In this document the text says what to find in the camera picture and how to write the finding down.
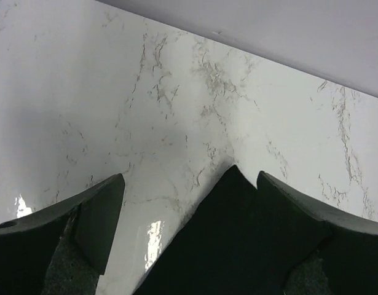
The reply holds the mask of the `black t-shirt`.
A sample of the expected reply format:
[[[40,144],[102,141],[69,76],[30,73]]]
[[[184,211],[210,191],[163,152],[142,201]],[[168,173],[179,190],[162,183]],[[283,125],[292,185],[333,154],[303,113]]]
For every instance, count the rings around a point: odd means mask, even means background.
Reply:
[[[137,294],[281,294],[329,235],[268,182],[230,167],[153,264]]]

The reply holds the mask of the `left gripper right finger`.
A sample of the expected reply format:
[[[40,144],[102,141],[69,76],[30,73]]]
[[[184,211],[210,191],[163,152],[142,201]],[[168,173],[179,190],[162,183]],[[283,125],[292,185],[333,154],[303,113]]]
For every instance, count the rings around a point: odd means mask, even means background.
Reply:
[[[287,282],[298,269],[317,268],[332,294],[378,294],[378,222],[303,194],[261,171],[257,178],[266,235],[280,246]]]

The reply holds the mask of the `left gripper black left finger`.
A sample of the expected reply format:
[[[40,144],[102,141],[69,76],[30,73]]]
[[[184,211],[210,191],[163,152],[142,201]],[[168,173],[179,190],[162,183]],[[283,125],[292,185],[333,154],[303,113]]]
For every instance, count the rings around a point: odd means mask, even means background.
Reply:
[[[123,203],[122,174],[0,223],[0,294],[95,294]]]

